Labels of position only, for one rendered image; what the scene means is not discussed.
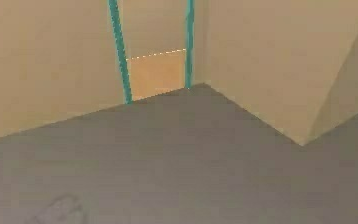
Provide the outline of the teal door frame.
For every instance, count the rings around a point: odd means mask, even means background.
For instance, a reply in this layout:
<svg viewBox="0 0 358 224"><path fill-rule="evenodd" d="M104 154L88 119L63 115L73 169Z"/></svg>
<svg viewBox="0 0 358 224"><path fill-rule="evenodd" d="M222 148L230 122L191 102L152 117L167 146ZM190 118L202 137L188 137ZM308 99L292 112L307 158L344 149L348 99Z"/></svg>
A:
<svg viewBox="0 0 358 224"><path fill-rule="evenodd" d="M125 102L191 86L195 0L108 0Z"/></svg>

